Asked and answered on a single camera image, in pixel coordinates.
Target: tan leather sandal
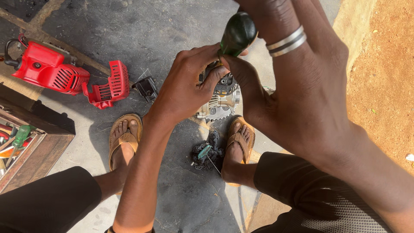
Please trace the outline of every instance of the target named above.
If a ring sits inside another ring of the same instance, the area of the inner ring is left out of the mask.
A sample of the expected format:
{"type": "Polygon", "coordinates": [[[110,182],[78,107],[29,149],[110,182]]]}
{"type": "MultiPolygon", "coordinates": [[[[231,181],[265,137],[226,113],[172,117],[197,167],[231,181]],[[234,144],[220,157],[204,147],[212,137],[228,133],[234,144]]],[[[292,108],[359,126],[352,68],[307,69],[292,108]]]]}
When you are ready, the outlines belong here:
{"type": "Polygon", "coordinates": [[[111,128],[111,132],[109,134],[109,170],[113,171],[113,162],[112,162],[112,155],[116,148],[118,148],[122,143],[129,143],[132,148],[134,149],[134,152],[137,152],[138,144],[141,140],[141,134],[142,134],[142,122],[140,117],[137,114],[126,114],[118,118],[116,120],[111,128]],[[124,120],[128,121],[128,130],[121,135],[118,140],[112,141],[112,133],[115,131],[115,129],[118,127],[119,123],[123,122],[124,120]],[[131,124],[131,120],[135,120],[137,122],[137,135],[132,135],[129,127],[131,124]]]}
{"type": "MultiPolygon", "coordinates": [[[[227,146],[226,146],[226,151],[227,148],[229,147],[230,144],[232,144],[233,142],[238,142],[241,145],[241,148],[243,150],[243,160],[240,162],[242,164],[248,164],[250,161],[250,155],[252,153],[253,150],[253,146],[255,144],[255,128],[253,128],[253,126],[249,125],[244,118],[241,117],[237,117],[236,119],[233,120],[233,122],[230,125],[229,129],[232,129],[234,127],[234,125],[236,123],[240,123],[240,129],[243,127],[243,125],[246,125],[247,128],[250,132],[250,141],[249,144],[246,143],[246,141],[244,141],[243,135],[241,135],[240,131],[237,131],[235,134],[230,135],[230,130],[229,130],[229,138],[227,140],[227,146]]],[[[236,184],[236,183],[228,183],[231,186],[234,187],[239,187],[241,186],[240,184],[236,184]]]]}

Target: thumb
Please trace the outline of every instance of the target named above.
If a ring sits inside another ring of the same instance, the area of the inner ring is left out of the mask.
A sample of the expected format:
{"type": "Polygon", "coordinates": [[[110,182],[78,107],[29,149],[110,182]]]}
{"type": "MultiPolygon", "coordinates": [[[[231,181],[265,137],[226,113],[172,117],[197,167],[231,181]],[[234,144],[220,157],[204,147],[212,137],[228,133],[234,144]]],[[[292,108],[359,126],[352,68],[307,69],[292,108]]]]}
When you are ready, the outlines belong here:
{"type": "Polygon", "coordinates": [[[221,63],[231,71],[240,85],[243,101],[255,102],[266,95],[256,69],[249,62],[231,55],[220,56],[221,63]]]}
{"type": "Polygon", "coordinates": [[[210,71],[204,82],[200,85],[201,90],[206,92],[211,92],[213,94],[216,84],[220,81],[222,77],[228,74],[230,71],[224,66],[215,67],[210,71]]]}

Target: green screwdriver handle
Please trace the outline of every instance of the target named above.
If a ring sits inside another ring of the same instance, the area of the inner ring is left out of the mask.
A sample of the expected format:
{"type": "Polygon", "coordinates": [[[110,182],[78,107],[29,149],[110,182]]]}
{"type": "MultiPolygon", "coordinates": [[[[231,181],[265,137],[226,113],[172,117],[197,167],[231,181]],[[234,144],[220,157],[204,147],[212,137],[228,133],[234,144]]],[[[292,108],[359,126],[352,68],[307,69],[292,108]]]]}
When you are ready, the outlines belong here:
{"type": "Polygon", "coordinates": [[[28,125],[20,126],[19,130],[16,133],[16,138],[12,142],[12,146],[14,146],[14,148],[21,147],[24,143],[24,140],[29,135],[29,133],[30,133],[30,126],[28,126],[28,125]]]}
{"type": "Polygon", "coordinates": [[[256,39],[258,31],[246,12],[237,12],[227,22],[220,42],[219,55],[240,55],[256,39]]]}

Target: small engine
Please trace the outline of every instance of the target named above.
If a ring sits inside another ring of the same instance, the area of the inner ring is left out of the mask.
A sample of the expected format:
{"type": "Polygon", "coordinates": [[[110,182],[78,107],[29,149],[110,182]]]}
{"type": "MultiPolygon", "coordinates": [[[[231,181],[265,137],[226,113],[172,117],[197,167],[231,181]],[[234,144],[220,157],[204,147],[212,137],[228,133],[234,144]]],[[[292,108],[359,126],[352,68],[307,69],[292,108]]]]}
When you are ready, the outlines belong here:
{"type": "Polygon", "coordinates": [[[90,74],[75,66],[76,57],[58,46],[34,40],[27,42],[26,37],[21,35],[19,39],[9,40],[5,46],[4,63],[14,66],[16,70],[12,76],[65,94],[82,92],[82,83],[89,81],[90,74]],[[8,47],[14,41],[26,47],[16,60],[8,54],[8,47]]]}
{"type": "MultiPolygon", "coordinates": [[[[218,61],[209,64],[199,76],[202,83],[209,72],[216,67],[218,61]]],[[[230,114],[235,114],[234,109],[240,103],[240,90],[238,84],[231,73],[226,74],[216,84],[213,97],[197,111],[196,117],[199,119],[219,120],[230,114]]]]}

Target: sandal strap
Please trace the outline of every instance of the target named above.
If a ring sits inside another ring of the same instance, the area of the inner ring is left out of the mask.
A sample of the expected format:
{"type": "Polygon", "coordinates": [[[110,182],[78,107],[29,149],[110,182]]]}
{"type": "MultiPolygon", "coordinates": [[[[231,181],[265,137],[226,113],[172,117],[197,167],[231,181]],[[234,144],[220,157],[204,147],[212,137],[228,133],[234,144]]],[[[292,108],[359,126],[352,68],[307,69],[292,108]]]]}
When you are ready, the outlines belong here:
{"type": "Polygon", "coordinates": [[[227,141],[227,146],[226,146],[226,151],[227,148],[229,147],[230,144],[232,144],[233,142],[238,142],[241,145],[241,149],[243,150],[243,162],[245,164],[248,163],[248,161],[246,161],[246,155],[248,155],[248,145],[246,143],[246,141],[244,140],[243,136],[241,135],[241,133],[239,131],[237,131],[235,134],[233,134],[227,141]]]}
{"type": "Polygon", "coordinates": [[[134,152],[137,152],[138,149],[138,142],[136,140],[136,138],[129,132],[124,133],[123,135],[121,135],[121,137],[118,138],[118,140],[114,141],[112,144],[112,147],[110,148],[110,156],[109,156],[109,161],[110,161],[110,166],[109,166],[109,170],[113,171],[112,169],[112,155],[113,152],[115,151],[115,149],[117,147],[119,147],[122,143],[129,143],[132,147],[132,149],[134,149],[134,152]]]}

